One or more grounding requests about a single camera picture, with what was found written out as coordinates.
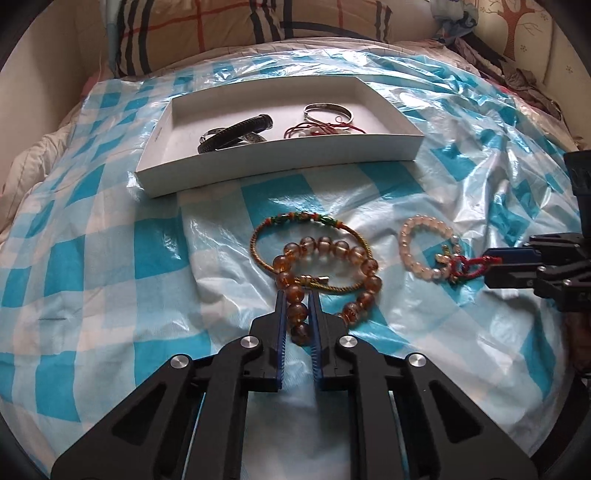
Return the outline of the white shallow cardboard tray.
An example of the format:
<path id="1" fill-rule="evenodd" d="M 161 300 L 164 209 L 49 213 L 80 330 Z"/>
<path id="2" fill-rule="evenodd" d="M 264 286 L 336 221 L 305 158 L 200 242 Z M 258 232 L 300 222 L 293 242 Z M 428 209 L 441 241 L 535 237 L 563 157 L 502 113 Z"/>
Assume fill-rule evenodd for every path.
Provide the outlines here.
<path id="1" fill-rule="evenodd" d="M 311 103 L 335 103 L 351 125 L 329 113 L 304 119 Z M 199 152 L 207 130 L 259 114 L 273 125 L 266 142 Z M 351 76 L 277 77 L 186 94 L 169 101 L 141 154 L 135 175 L 151 197 L 240 178 L 363 162 L 413 161 L 423 133 L 368 83 Z"/>

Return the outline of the blue white checkered plastic sheet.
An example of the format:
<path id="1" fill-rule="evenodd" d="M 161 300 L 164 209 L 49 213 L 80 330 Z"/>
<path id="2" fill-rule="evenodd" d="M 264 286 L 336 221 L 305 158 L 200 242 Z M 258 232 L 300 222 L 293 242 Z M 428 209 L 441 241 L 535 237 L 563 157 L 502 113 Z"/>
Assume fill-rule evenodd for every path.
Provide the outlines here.
<path id="1" fill-rule="evenodd" d="M 425 139 L 415 162 L 277 173 L 148 198 L 134 170 L 168 102 L 240 81 L 351 75 Z M 570 383 L 562 319 L 525 290 L 427 282 L 401 262 L 408 217 L 439 219 L 475 257 L 579 229 L 565 126 L 448 54 L 274 47 L 136 82 L 97 85 L 50 171 L 1 238 L 1 411 L 32 460 L 56 457 L 169 357 L 214 354 L 273 309 L 249 254 L 264 219 L 310 211 L 370 244 L 382 291 L 356 328 L 398 357 L 421 351 L 526 452 Z"/>

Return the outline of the right patterned curtain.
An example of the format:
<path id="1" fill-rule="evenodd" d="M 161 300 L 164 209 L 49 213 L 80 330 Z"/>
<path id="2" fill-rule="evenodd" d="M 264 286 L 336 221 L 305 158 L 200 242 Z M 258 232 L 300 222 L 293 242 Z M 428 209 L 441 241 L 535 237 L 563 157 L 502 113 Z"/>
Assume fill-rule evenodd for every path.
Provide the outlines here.
<path id="1" fill-rule="evenodd" d="M 477 7 L 464 0 L 431 0 L 431 14 L 439 25 L 436 39 L 451 44 L 473 32 L 478 25 Z"/>

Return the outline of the pile of dark clothes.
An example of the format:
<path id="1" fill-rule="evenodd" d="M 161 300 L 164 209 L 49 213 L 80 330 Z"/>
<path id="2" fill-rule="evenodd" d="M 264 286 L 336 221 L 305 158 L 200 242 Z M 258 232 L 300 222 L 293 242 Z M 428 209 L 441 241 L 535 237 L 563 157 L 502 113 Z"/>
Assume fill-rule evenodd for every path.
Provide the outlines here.
<path id="1" fill-rule="evenodd" d="M 559 121 L 563 119 L 559 104 L 541 91 L 536 77 L 529 70 L 513 66 L 504 57 L 491 61 L 461 38 L 457 38 L 450 47 L 474 66 L 486 80 L 517 95 L 528 105 L 554 119 Z"/>

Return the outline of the plaid pillow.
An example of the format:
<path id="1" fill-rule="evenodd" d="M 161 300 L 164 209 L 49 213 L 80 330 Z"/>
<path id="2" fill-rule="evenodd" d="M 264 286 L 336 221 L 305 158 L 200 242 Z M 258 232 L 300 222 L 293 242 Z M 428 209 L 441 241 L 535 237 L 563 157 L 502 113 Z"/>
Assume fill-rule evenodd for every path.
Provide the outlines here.
<path id="1" fill-rule="evenodd" d="M 276 1 L 102 1 L 108 64 L 117 77 L 148 75 L 217 48 L 284 38 Z"/>
<path id="2" fill-rule="evenodd" d="M 439 29 L 426 1 L 249 1 L 258 43 L 346 37 L 386 44 L 433 37 Z"/>

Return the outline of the right plaid pillow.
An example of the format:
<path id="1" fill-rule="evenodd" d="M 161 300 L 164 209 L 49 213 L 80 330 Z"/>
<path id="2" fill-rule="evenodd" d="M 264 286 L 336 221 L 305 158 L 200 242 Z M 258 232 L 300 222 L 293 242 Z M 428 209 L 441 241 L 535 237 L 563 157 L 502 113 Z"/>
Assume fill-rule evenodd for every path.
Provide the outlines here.
<path id="1" fill-rule="evenodd" d="M 249 1 L 258 43 L 346 37 L 386 44 L 433 37 L 439 29 L 426 1 Z"/>

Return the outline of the left plaid pillow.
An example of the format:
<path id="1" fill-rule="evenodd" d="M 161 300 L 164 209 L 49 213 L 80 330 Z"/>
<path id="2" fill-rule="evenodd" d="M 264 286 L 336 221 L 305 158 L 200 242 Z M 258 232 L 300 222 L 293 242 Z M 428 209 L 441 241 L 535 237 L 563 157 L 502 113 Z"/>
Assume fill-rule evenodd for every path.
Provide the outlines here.
<path id="1" fill-rule="evenodd" d="M 148 75 L 217 48 L 284 38 L 276 1 L 102 1 L 108 64 L 117 77 Z"/>

